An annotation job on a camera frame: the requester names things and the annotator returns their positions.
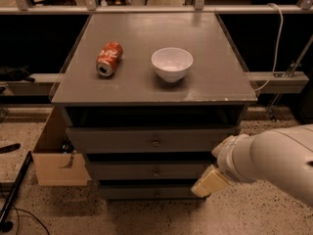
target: speckled floor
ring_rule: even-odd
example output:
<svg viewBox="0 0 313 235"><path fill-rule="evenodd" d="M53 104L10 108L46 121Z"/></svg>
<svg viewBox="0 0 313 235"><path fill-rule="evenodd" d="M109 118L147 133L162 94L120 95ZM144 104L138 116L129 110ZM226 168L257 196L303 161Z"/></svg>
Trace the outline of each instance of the speckled floor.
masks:
<svg viewBox="0 0 313 235"><path fill-rule="evenodd" d="M1 145L20 142L19 150L0 155L0 181L14 180L27 151L32 150L50 109L9 109L0 123ZM290 110L275 111L272 122L262 107L252 107L243 121L242 133L298 125ZM313 209L266 182L235 184L214 193L206 201L106 201L95 183L87 187L41 187L31 164L16 207L34 213L50 234L284 234L309 235ZM17 215L8 220L16 234ZM46 234L28 214L20 211L21 235Z"/></svg>

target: white bowl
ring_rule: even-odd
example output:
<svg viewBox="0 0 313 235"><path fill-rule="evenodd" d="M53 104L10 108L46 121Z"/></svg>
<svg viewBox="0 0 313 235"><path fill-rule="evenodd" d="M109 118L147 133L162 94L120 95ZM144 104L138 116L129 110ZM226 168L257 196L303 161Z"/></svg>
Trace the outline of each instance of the white bowl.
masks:
<svg viewBox="0 0 313 235"><path fill-rule="evenodd" d="M193 61L193 56L188 51L172 47L157 50L152 56L156 74L167 82L183 78Z"/></svg>

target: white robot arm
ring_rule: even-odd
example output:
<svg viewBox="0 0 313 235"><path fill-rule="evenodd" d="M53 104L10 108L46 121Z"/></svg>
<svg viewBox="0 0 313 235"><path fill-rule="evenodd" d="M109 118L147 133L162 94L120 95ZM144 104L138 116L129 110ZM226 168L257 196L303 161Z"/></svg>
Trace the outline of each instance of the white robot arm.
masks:
<svg viewBox="0 0 313 235"><path fill-rule="evenodd" d="M204 197L228 186L227 179L266 180L313 207L313 124L230 136L212 151L209 168L192 188Z"/></svg>

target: red soda can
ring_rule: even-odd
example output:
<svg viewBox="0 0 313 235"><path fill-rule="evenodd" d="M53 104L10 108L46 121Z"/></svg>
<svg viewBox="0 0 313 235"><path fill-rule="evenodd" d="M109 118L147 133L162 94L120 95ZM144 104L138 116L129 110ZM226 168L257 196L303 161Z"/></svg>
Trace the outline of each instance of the red soda can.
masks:
<svg viewBox="0 0 313 235"><path fill-rule="evenodd" d="M117 64L123 55L123 48L117 42L105 45L97 58L97 71L102 76L110 76L116 72Z"/></svg>

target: brown box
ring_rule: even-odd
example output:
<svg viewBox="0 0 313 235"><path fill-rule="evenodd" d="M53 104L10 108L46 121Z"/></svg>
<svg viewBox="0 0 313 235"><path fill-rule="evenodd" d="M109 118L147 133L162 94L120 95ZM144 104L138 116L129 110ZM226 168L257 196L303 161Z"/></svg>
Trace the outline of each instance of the brown box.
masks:
<svg viewBox="0 0 313 235"><path fill-rule="evenodd" d="M62 153L67 126L58 108L49 115L32 152L38 184L42 186L85 186L89 180L81 154Z"/></svg>

